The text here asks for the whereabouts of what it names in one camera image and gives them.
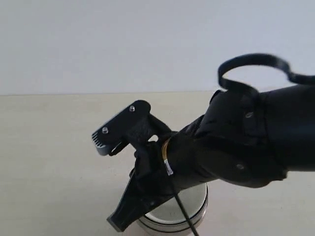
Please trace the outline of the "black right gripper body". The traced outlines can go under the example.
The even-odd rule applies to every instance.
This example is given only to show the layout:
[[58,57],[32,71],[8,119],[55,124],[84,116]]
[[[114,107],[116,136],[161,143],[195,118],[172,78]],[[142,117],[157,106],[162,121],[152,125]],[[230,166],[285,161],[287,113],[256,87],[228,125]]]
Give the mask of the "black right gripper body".
[[127,193],[134,212],[146,214],[197,185],[194,138],[168,137],[132,146],[136,160]]

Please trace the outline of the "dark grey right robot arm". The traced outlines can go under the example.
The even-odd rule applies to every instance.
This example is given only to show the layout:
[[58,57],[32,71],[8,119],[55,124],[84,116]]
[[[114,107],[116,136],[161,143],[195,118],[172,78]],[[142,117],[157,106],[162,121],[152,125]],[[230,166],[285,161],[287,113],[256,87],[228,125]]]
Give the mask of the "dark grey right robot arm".
[[181,191],[216,179],[261,188],[315,169],[315,88],[243,94],[216,91],[205,114],[180,131],[155,117],[156,142],[135,142],[135,166],[108,217],[118,232]]

